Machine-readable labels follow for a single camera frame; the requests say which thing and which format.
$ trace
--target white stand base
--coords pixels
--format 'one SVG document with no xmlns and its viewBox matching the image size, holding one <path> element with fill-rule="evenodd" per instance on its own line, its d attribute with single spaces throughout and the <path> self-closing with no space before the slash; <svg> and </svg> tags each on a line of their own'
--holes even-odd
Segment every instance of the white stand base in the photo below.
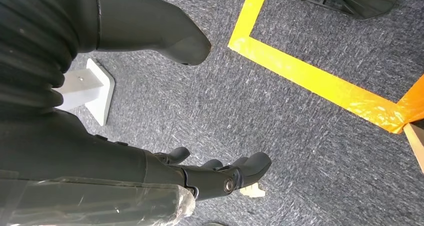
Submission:
<svg viewBox="0 0 424 226">
<path fill-rule="evenodd" d="M 84 105 L 97 122 L 104 126 L 108 119 L 115 80 L 92 59 L 87 61 L 87 69 L 70 71 L 64 74 L 63 86 L 56 89 L 63 95 L 63 104 L 58 109 L 71 110 Z"/>
</svg>

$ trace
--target plastic wrap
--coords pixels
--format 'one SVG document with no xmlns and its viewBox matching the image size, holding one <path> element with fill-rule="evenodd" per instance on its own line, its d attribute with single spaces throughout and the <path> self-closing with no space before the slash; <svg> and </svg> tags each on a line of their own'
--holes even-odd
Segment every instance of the plastic wrap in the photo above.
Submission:
<svg viewBox="0 0 424 226">
<path fill-rule="evenodd" d="M 245 0 L 229 48 L 392 133 L 424 118 L 424 75 L 394 103 L 250 37 L 264 0 Z"/>
<path fill-rule="evenodd" d="M 195 205 L 193 195 L 177 185 L 32 181 L 0 171 L 0 226 L 174 226 Z"/>
</svg>

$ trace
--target metal bolt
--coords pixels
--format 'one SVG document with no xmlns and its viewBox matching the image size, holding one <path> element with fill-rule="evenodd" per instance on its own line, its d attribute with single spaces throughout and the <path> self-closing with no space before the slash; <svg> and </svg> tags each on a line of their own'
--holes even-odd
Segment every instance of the metal bolt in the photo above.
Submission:
<svg viewBox="0 0 424 226">
<path fill-rule="evenodd" d="M 224 182 L 224 191 L 226 193 L 231 193 L 234 190 L 234 181 L 232 178 L 228 178 Z"/>
</svg>

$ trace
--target gray carpet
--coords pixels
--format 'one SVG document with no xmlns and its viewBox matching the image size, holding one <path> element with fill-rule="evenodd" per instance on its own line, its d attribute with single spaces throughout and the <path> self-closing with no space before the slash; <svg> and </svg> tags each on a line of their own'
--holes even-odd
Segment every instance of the gray carpet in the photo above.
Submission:
<svg viewBox="0 0 424 226">
<path fill-rule="evenodd" d="M 424 175 L 404 135 L 335 106 L 227 48 L 244 0 L 167 0 L 213 44 L 198 67 L 153 51 L 78 56 L 116 79 L 107 126 L 91 133 L 153 152 L 185 146 L 187 164 L 264 151 L 265 198 L 199 202 L 182 226 L 424 225 Z M 393 101 L 424 73 L 424 0 L 355 21 L 299 0 L 266 0 L 252 36 Z"/>
</svg>

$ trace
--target yellow floor marking tape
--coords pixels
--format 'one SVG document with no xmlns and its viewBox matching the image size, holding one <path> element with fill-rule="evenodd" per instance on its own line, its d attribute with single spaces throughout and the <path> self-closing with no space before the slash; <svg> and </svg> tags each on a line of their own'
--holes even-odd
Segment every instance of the yellow floor marking tape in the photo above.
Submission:
<svg viewBox="0 0 424 226">
<path fill-rule="evenodd" d="M 245 0 L 229 48 L 389 132 L 424 118 L 424 75 L 396 104 L 251 38 L 263 2 Z"/>
</svg>

